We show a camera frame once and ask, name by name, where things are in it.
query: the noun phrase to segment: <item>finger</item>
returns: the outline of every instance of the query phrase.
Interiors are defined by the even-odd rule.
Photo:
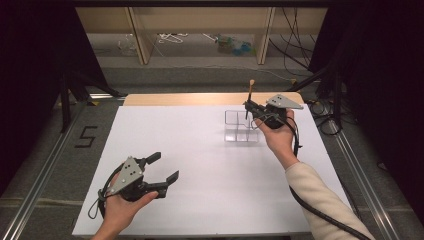
[[[294,124],[294,111],[291,110],[291,109],[287,109],[286,118],[287,118],[287,123],[290,124],[290,126],[292,126],[294,128],[295,127],[295,124]]]
[[[286,116],[294,119],[294,111],[291,110],[291,109],[289,109],[289,108],[287,108],[286,109]]]
[[[112,180],[110,180],[110,186],[113,186],[113,184],[115,183],[116,179],[118,178],[119,173],[115,174],[112,178]]]
[[[144,195],[142,198],[140,198],[139,200],[137,200],[135,202],[137,209],[140,209],[140,208],[146,206],[151,201],[153,201],[153,199],[155,199],[158,195],[159,195],[159,193],[156,192],[156,191],[147,193],[146,195]]]
[[[270,128],[266,124],[264,124],[262,120],[258,118],[255,119],[255,124],[262,132],[266,132],[270,130]]]

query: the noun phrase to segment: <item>white sleeve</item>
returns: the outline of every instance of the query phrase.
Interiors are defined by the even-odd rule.
[[[286,170],[286,178],[297,195],[313,208],[361,232],[370,239],[374,239],[353,211],[324,184],[318,173],[311,166],[301,162],[296,163]],[[328,223],[306,209],[303,209],[303,213],[309,223],[312,235],[317,240],[357,239],[350,233]]]

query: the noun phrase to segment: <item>white tabletop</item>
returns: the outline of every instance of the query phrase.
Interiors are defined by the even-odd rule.
[[[304,105],[295,110],[300,133],[298,157],[313,166],[324,182],[349,202],[337,178],[314,120]],[[242,105],[120,107],[73,235],[90,237],[102,217],[88,217],[97,191],[128,156],[162,158],[146,166],[144,181],[163,182],[179,170],[166,198],[143,208],[123,236],[149,238],[291,235],[308,232],[293,199],[284,169],[258,142],[226,142],[225,111]]]

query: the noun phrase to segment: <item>metal rail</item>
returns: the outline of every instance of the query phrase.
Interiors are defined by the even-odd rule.
[[[64,147],[66,146],[67,140],[70,133],[72,132],[73,126],[78,120],[82,110],[84,109],[84,103],[78,103],[75,108],[75,116],[69,124],[67,130],[60,134],[58,140],[56,141],[50,155],[48,156],[46,162],[43,165],[37,179],[32,185],[29,193],[23,200],[18,212],[16,213],[13,220],[10,222],[9,227],[6,231],[6,234],[3,236],[3,240],[16,240],[19,239],[22,231],[25,228],[26,223],[28,222],[29,217],[31,216],[32,211],[34,210],[35,204],[37,203],[38,198],[40,197],[44,187],[47,184],[47,181],[54,169],[54,166],[57,160],[60,158]]]
[[[331,124],[332,124],[331,126],[334,129],[337,128],[337,126],[335,125],[333,121],[331,121]],[[383,234],[384,239],[387,239],[387,240],[400,239],[400,237],[398,236],[393,226],[390,216],[385,210],[374,188],[372,187],[367,175],[362,169],[361,164],[359,163],[353,149],[351,148],[349,141],[347,140],[343,130],[336,135],[336,140],[340,146],[340,149],[343,152],[346,162],[348,163],[353,173],[353,176],[356,179],[356,182],[358,183],[358,186],[362,194],[364,195],[364,199],[367,202],[368,207],[370,208],[371,213],[374,216],[374,219],[378,227],[380,228],[381,233]]]

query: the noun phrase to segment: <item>hand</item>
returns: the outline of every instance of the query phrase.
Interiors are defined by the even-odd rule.
[[[114,184],[117,177],[118,174],[114,176],[110,185]],[[158,192],[150,192],[135,202],[128,202],[119,194],[107,197],[105,217],[93,239],[114,239],[131,224],[135,214],[157,196]]]
[[[294,124],[294,112],[291,109],[286,110],[287,123],[290,124],[293,129],[296,128]],[[285,169],[289,168],[291,165],[299,162],[299,160],[294,156],[292,149],[293,142],[293,132],[287,126],[283,125],[278,129],[271,129],[261,120],[255,120],[256,126],[264,133],[266,143],[280,163]]]

